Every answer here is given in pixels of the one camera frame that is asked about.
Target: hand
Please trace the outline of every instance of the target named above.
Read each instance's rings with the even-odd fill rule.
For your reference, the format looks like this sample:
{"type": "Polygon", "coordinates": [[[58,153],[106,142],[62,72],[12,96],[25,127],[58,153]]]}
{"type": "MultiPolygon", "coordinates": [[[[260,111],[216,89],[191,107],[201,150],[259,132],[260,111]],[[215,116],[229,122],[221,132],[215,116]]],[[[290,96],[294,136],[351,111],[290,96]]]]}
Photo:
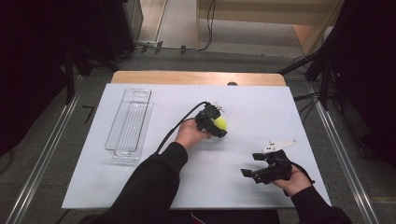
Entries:
{"type": "Polygon", "coordinates": [[[292,165],[291,168],[290,180],[279,179],[273,181],[272,183],[285,190],[290,197],[300,192],[301,190],[312,186],[308,177],[306,177],[306,175],[299,169],[297,169],[297,167],[295,167],[294,165],[292,165]]]}
{"type": "Polygon", "coordinates": [[[175,142],[180,143],[184,148],[189,148],[199,143],[204,138],[213,136],[208,132],[201,132],[197,129],[194,119],[189,119],[180,124],[175,142]]]}

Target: floor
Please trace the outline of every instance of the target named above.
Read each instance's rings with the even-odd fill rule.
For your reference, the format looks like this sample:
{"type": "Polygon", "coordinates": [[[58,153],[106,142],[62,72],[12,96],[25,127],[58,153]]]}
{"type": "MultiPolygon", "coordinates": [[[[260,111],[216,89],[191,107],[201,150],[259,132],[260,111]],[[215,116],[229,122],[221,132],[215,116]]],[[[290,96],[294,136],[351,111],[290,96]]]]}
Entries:
{"type": "MultiPolygon", "coordinates": [[[[145,5],[145,2],[153,3],[153,1],[149,0],[141,0],[141,2],[142,6],[145,5]]],[[[193,12],[193,2],[192,0],[162,1],[158,8],[160,10],[165,9],[165,11],[163,17],[159,19],[161,22],[158,24],[161,26],[157,27],[157,29],[160,29],[155,32],[147,31],[146,34],[150,35],[141,35],[139,39],[140,43],[150,42],[155,45],[159,41],[162,41],[163,47],[167,48],[179,49],[181,46],[193,48],[196,44],[195,26],[193,25],[195,24],[195,18],[193,17],[189,20],[180,19],[180,17],[185,18],[182,17],[180,12],[187,14],[193,12]]],[[[206,21],[201,21],[200,27],[199,47],[201,48],[206,45],[206,40],[208,39],[206,21]]],[[[279,58],[289,59],[288,63],[304,55],[290,25],[215,21],[212,37],[212,44],[205,52],[208,54],[212,52],[213,54],[208,58],[216,60],[215,63],[219,64],[217,66],[212,64],[211,69],[218,69],[220,71],[230,70],[238,72],[248,69],[250,69],[248,71],[253,72],[255,72],[254,69],[260,71],[260,65],[250,64],[251,61],[255,60],[258,63],[261,62],[257,58],[258,55],[265,56],[267,59],[271,59],[271,57],[276,57],[275,59],[277,60],[279,58]],[[216,58],[217,53],[242,55],[242,57],[239,57],[241,63],[222,63],[221,60],[223,59],[220,57],[223,54],[219,54],[219,58],[216,58]]],[[[167,53],[166,58],[163,58],[168,60],[169,57],[175,59],[179,57],[179,54],[167,53]]],[[[196,57],[194,55],[186,56],[186,62],[178,65],[178,68],[180,70],[194,70],[194,62],[201,63],[205,61],[205,54],[196,57]]],[[[142,64],[145,60],[152,60],[150,69],[153,70],[172,68],[172,66],[166,64],[166,60],[164,62],[160,57],[156,59],[147,54],[139,55],[139,57],[135,58],[135,61],[133,59],[132,65],[125,65],[125,68],[132,70],[139,68],[148,69],[146,65],[142,64]]],[[[304,68],[300,68],[299,70],[300,72],[304,72],[304,68]]],[[[59,145],[56,147],[56,150],[47,151],[47,155],[54,155],[54,159],[43,165],[42,168],[47,169],[47,172],[42,176],[38,176],[42,181],[40,187],[35,186],[35,188],[30,189],[30,191],[34,192],[35,197],[24,202],[26,210],[22,211],[22,213],[28,219],[20,217],[20,219],[12,223],[46,223],[42,220],[52,220],[48,223],[55,223],[55,220],[64,213],[60,207],[53,208],[53,206],[58,206],[54,204],[62,202],[67,189],[67,183],[71,174],[73,174],[74,166],[67,164],[75,164],[78,159],[79,150],[70,150],[70,148],[83,146],[85,136],[92,122],[89,106],[97,105],[100,100],[100,94],[95,93],[103,91],[104,85],[111,79],[109,74],[108,70],[98,68],[95,70],[93,77],[82,77],[83,80],[80,83],[83,88],[81,88],[81,92],[79,93],[82,97],[75,104],[76,109],[73,112],[73,116],[67,118],[69,123],[64,128],[63,140],[59,141],[58,139],[59,145]]],[[[300,77],[290,76],[286,77],[286,80],[293,92],[301,93],[308,91],[306,81],[300,77]]],[[[16,200],[20,196],[21,190],[30,181],[29,176],[31,176],[32,171],[35,169],[35,162],[41,158],[40,156],[43,155],[43,152],[46,152],[46,148],[50,147],[46,145],[47,140],[49,138],[56,139],[56,136],[52,136],[51,132],[52,127],[56,127],[60,115],[67,109],[64,107],[64,96],[65,92],[62,92],[53,101],[50,108],[37,120],[35,126],[26,135],[22,143],[13,149],[11,166],[0,174],[0,222],[7,221],[13,204],[16,203],[16,200]]],[[[300,102],[297,106],[304,106],[306,103],[300,102]]],[[[332,202],[345,209],[352,220],[354,220],[354,223],[392,223],[396,218],[396,190],[394,188],[396,184],[396,169],[382,161],[364,160],[359,153],[359,146],[356,140],[354,140],[353,134],[348,129],[342,114],[338,113],[335,107],[330,106],[329,113],[332,116],[335,127],[337,127],[337,133],[343,139],[346,139],[342,147],[346,149],[350,163],[353,164],[363,190],[369,196],[369,201],[375,210],[375,215],[378,217],[378,220],[375,221],[365,220],[358,208],[358,204],[354,201],[355,199],[351,192],[352,185],[344,178],[345,171],[336,164],[336,155],[333,151],[324,151],[324,145],[331,146],[333,144],[329,140],[326,140],[326,143],[323,142],[323,139],[329,139],[329,133],[325,128],[317,127],[318,124],[323,125],[320,121],[320,111],[317,108],[313,111],[315,113],[312,112],[308,117],[305,128],[310,135],[309,140],[312,148],[316,148],[317,150],[316,157],[318,164],[321,166],[320,171],[326,176],[332,202]]],[[[10,158],[9,154],[0,158],[0,167],[4,167],[10,161],[10,158]]],[[[76,223],[76,220],[86,214],[84,211],[71,211],[62,223],[76,223]]],[[[280,216],[282,224],[298,222],[298,218],[293,210],[282,210],[280,211],[280,216]]]]}

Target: person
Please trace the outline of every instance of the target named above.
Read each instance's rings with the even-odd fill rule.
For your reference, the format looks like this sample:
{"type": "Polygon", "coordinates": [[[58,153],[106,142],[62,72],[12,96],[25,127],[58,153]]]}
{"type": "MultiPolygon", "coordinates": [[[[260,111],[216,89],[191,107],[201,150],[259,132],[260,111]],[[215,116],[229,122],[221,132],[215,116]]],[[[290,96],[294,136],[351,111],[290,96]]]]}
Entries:
{"type": "MultiPolygon", "coordinates": [[[[188,161],[187,150],[211,136],[198,131],[193,119],[181,123],[175,141],[162,154],[153,154],[136,167],[110,208],[101,215],[84,217],[79,224],[279,223],[276,210],[169,211],[177,194],[179,172],[188,161]]],[[[289,194],[300,223],[351,223],[343,210],[326,204],[296,167],[292,167],[289,181],[273,184],[289,194]]]]}

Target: white table surface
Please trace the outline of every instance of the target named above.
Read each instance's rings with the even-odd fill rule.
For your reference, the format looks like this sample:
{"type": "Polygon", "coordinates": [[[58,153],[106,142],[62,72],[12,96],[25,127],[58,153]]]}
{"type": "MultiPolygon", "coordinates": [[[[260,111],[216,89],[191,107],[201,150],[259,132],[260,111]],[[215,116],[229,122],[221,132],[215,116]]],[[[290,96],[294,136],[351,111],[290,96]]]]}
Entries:
{"type": "MultiPolygon", "coordinates": [[[[134,171],[131,165],[116,164],[105,150],[126,88],[152,90],[154,107],[140,161],[151,155],[169,130],[198,103],[217,102],[226,111],[222,116],[227,120],[227,135],[205,139],[189,150],[189,161],[181,170],[172,208],[293,207],[283,190],[256,184],[253,179],[243,177],[240,169],[254,171],[266,167],[265,161],[254,161],[252,154],[261,152],[269,141],[294,139],[298,143],[285,148],[288,158],[305,168],[316,181],[314,186],[319,194],[330,204],[288,87],[107,84],[63,208],[109,207],[134,171]]],[[[176,132],[164,147],[175,139],[176,132]]]]}

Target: black cloth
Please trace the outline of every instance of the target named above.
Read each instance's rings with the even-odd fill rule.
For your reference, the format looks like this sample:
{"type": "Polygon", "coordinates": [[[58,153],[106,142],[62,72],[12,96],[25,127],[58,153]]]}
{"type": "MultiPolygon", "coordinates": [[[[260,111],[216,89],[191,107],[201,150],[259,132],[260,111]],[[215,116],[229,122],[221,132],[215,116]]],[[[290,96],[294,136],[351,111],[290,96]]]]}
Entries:
{"type": "Polygon", "coordinates": [[[25,2],[0,1],[0,157],[17,146],[65,86],[62,51],[41,27],[41,12],[25,2]]]}
{"type": "MultiPolygon", "coordinates": [[[[136,168],[106,212],[86,217],[80,224],[192,224],[191,211],[169,211],[177,193],[179,172],[187,160],[185,148],[171,143],[163,154],[151,155],[136,168]]],[[[314,187],[298,192],[291,199],[301,223],[351,223],[340,208],[327,205],[314,187]]],[[[206,224],[279,223],[276,210],[199,210],[192,214],[206,224]]]]}

